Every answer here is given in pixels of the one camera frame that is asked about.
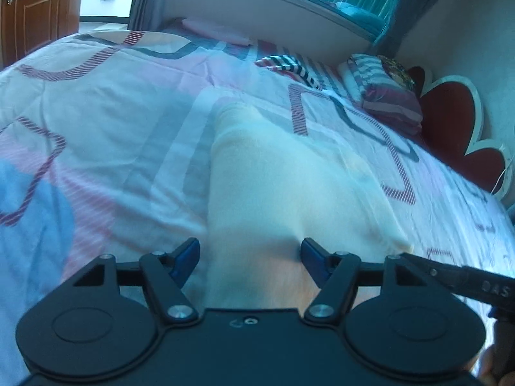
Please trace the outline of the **cream knit sweater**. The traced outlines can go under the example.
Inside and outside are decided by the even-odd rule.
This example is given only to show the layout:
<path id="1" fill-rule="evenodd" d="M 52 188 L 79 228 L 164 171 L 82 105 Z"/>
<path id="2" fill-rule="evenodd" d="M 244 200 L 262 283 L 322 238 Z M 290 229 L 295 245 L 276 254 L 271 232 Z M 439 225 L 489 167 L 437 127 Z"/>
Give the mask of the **cream knit sweater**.
<path id="1" fill-rule="evenodd" d="M 318 291 L 299 257 L 306 238 L 366 262 L 414 249 L 351 148 L 288 133 L 252 106 L 223 107 L 211 148 L 206 306 L 306 309 Z"/>

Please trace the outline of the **patterned pastel quilt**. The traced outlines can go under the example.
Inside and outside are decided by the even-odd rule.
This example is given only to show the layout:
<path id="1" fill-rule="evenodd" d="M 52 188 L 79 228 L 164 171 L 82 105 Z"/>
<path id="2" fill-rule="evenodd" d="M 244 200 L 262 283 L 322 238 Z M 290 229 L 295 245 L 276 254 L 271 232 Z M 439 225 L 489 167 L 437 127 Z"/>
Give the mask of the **patterned pastel quilt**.
<path id="1" fill-rule="evenodd" d="M 2 384 L 28 374 L 19 319 L 99 254 L 132 261 L 198 238 L 186 293 L 206 306 L 215 118 L 237 102 L 288 133 L 351 148 L 417 254 L 513 275 L 499 201 L 349 99 L 176 34 L 77 34 L 1 73 Z"/>

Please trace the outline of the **red white scalloped headboard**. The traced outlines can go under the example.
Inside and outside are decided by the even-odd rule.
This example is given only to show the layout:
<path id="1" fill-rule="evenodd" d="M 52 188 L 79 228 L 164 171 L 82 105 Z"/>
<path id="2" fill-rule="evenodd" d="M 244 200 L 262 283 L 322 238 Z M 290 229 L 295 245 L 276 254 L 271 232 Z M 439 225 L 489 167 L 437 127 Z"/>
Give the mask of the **red white scalloped headboard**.
<path id="1" fill-rule="evenodd" d="M 506 144 L 483 136 L 485 113 L 477 86 L 461 75 L 434 79 L 422 66 L 408 70 L 422 107 L 421 138 L 431 154 L 502 200 L 513 181 Z"/>

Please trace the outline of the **striped purple pillow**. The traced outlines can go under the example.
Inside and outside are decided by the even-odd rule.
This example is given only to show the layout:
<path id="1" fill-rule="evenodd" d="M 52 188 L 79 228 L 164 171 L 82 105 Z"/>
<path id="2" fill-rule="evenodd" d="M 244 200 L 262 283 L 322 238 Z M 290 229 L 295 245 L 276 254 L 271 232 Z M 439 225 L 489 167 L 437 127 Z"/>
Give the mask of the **striped purple pillow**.
<path id="1" fill-rule="evenodd" d="M 354 53 L 337 71 L 357 107 L 399 133 L 420 133 L 423 113 L 416 92 L 392 80 L 378 56 Z"/>

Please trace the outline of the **striped bed sheet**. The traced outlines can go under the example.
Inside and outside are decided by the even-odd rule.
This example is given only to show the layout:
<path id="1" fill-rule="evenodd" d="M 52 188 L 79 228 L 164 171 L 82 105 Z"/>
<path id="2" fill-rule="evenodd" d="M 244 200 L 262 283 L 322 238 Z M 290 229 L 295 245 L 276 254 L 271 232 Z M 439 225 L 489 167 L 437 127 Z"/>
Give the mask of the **striped bed sheet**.
<path id="1" fill-rule="evenodd" d="M 254 39 L 254 40 L 251 40 L 252 45 L 250 45 L 250 46 L 238 46 L 235 44 L 228 44 L 223 41 L 218 41 L 218 40 L 215 40 L 212 38 L 205 38 L 201 35 L 196 34 L 195 32 L 191 32 L 188 29 L 186 29 L 182 25 L 182 20 L 183 20 L 183 18 L 180 18 L 180 17 L 174 19 L 173 22 L 164 26 L 164 28 L 162 28 L 162 31 L 167 32 L 167 33 L 176 34 L 176 35 L 182 36 L 184 38 L 188 38 L 193 43 L 198 44 L 205 49 L 217 48 L 232 57 L 235 57 L 237 59 L 244 60 L 247 62 L 251 62 L 254 65 L 255 65 L 256 60 L 262 59 L 263 57 L 267 57 L 270 55 L 290 55 L 290 56 L 298 59 L 298 61 L 302 65 L 304 65 L 304 67 L 307 68 L 308 71 L 310 71 L 310 73 L 314 75 L 314 77 L 316 77 L 316 79 L 323 86 L 323 90 L 333 91 L 338 96 L 349 99 L 352 102 L 352 104 L 355 107 L 357 107 L 357 105 L 355 103 L 353 103 L 352 99 L 350 98 L 347 90 L 345 89 L 345 87 L 343 85 L 342 78 L 337 71 L 338 66 L 332 67 L 330 65 L 325 65 L 323 63 L 320 63 L 318 61 L 315 61 L 315 60 L 309 58 L 308 56 L 295 53 L 295 52 L 287 49 L 286 47 L 283 47 L 283 46 L 280 46 L 277 44 L 273 44 L 273 43 L 265 41 L 265 40 Z M 422 140 L 421 132 L 422 132 L 422 128 L 421 128 L 420 133 L 417 134 L 416 136 L 409 136 L 409 135 L 405 135 L 405 134 L 398 133 L 398 132 L 397 133 L 401 134 L 402 136 L 408 137 L 411 140 L 414 140 L 416 142 L 420 142 Z"/>

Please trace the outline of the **dark patterned item on pillow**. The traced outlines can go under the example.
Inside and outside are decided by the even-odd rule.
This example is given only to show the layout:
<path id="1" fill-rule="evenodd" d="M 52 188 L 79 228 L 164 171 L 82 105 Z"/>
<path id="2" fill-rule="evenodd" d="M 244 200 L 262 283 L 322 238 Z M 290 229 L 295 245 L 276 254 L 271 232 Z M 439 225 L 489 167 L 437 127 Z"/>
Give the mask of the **dark patterned item on pillow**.
<path id="1" fill-rule="evenodd" d="M 388 74 L 399 86 L 402 86 L 411 92 L 415 90 L 415 81 L 400 63 L 395 59 L 390 59 L 385 56 L 378 56 L 378 59 L 381 61 L 382 68 L 386 74 Z"/>

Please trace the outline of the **red black striped cloth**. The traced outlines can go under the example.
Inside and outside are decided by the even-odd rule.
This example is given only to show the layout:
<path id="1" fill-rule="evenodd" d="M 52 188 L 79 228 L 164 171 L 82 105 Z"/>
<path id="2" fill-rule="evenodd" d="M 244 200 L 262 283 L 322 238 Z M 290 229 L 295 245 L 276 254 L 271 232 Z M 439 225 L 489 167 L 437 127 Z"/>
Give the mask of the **red black striped cloth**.
<path id="1" fill-rule="evenodd" d="M 290 55 L 270 55 L 256 60 L 255 65 L 268 71 L 286 75 L 315 90 L 323 90 L 323 86 L 316 77 L 298 59 Z"/>

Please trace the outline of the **pink small pillow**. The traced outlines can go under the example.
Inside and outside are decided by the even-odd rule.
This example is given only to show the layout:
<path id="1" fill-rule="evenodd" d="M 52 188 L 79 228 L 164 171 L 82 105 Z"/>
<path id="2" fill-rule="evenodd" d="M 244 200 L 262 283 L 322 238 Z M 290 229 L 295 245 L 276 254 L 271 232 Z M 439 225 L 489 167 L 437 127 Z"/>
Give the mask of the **pink small pillow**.
<path id="1" fill-rule="evenodd" d="M 252 45 L 250 37 L 243 32 L 211 20 L 203 20 L 195 17 L 185 17 L 182 20 L 182 25 L 189 31 L 195 32 L 196 34 L 205 38 L 212 38 L 238 46 Z"/>

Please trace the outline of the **teal cushion on sill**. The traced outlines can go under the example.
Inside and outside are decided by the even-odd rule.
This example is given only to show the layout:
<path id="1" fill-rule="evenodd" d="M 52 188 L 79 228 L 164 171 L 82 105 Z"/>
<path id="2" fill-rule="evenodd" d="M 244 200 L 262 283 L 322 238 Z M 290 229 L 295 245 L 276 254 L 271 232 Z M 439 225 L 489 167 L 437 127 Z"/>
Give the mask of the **teal cushion on sill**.
<path id="1" fill-rule="evenodd" d="M 378 37 L 384 27 L 384 21 L 372 12 L 350 3 L 338 2 L 335 9 L 346 19 L 360 26 L 369 34 Z"/>

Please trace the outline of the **brown wooden door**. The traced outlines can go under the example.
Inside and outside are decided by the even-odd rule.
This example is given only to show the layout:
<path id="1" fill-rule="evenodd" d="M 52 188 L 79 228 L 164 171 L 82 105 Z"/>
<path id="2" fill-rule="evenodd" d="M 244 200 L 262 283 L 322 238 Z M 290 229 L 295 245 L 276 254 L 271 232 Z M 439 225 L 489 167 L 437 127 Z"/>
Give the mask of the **brown wooden door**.
<path id="1" fill-rule="evenodd" d="M 4 67 L 79 30 L 81 0 L 1 0 Z"/>

